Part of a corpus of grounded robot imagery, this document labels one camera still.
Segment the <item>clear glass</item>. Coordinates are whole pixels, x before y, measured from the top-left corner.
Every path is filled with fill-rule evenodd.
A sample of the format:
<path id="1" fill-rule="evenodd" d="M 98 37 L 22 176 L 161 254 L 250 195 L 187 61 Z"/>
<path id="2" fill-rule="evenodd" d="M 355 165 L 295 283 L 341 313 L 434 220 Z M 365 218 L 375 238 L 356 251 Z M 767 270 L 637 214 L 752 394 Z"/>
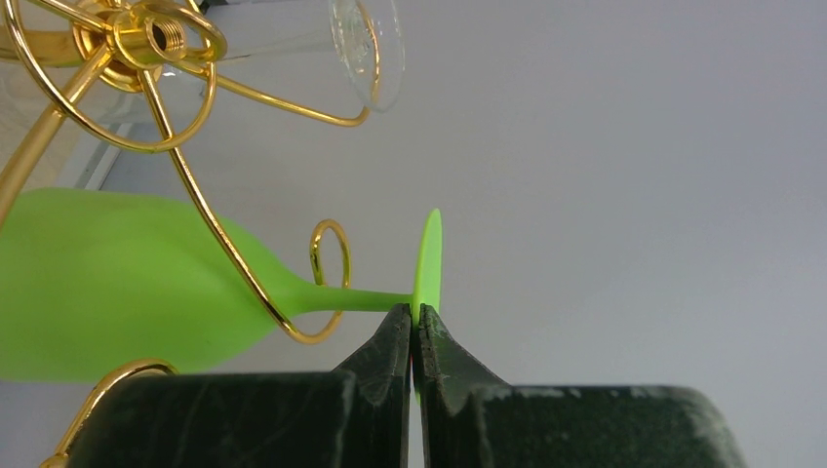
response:
<path id="1" fill-rule="evenodd" d="M 198 1 L 224 34 L 222 65 L 326 54 L 368 111 L 397 101 L 405 71 L 395 1 Z"/>

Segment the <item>green plastic goblet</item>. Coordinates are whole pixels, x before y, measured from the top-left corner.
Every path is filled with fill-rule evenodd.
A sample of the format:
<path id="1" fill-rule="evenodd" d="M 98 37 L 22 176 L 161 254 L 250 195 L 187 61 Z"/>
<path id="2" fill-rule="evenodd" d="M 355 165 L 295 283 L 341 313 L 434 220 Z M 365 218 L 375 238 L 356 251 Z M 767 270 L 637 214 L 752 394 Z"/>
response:
<path id="1" fill-rule="evenodd" d="M 92 381 L 141 358 L 209 370 L 276 328 L 197 210 L 41 188 L 1 228 L 1 376 Z"/>

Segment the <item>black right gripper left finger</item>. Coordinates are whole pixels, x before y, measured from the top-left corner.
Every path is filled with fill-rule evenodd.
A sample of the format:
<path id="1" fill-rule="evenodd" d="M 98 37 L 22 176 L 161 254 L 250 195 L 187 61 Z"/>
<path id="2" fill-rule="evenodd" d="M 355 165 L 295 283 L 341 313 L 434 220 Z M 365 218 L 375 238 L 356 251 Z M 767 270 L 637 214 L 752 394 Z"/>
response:
<path id="1" fill-rule="evenodd" d="M 100 401 L 72 467 L 404 467 L 411 313 L 394 306 L 328 371 L 132 377 Z"/>

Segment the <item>gold wire glass rack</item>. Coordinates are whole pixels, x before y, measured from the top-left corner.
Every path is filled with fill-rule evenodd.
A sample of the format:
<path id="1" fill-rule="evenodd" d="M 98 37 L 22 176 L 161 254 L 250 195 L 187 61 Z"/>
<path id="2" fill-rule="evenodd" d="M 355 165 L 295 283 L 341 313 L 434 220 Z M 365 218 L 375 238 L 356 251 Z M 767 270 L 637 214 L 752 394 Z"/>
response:
<path id="1" fill-rule="evenodd" d="M 217 91 L 276 107 L 315 121 L 351 128 L 369 115 L 340 117 L 263 93 L 219 73 L 227 40 L 199 12 L 195 1 L 46 1 L 43 8 L 68 21 L 63 32 L 26 28 L 16 1 L 2 5 L 5 36 L 1 55 L 17 62 L 39 87 L 47 106 L 1 173 L 1 228 L 24 192 L 39 159 L 66 121 L 111 145 L 134 152 L 166 153 L 193 206 L 227 258 L 241 274 L 276 328 L 303 344 L 328 338 L 347 310 L 378 311 L 387 295 L 329 288 L 320 263 L 332 221 L 320 222 L 310 246 L 312 282 L 298 278 L 252 235 L 220 218 L 206 200 L 182 153 L 182 146 L 207 122 Z M 108 384 L 150 371 L 179 369 L 160 358 L 141 358 L 105 372 Z"/>

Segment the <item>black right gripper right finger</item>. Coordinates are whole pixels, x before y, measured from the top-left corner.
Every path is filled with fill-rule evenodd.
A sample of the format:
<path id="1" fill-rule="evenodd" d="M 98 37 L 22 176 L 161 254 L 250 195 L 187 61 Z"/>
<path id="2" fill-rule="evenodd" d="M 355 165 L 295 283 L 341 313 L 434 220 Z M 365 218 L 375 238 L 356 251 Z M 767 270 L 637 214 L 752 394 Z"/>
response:
<path id="1" fill-rule="evenodd" d="M 514 385 L 422 306 L 413 337 L 428 467 L 744 467 L 715 405 L 662 385 Z"/>

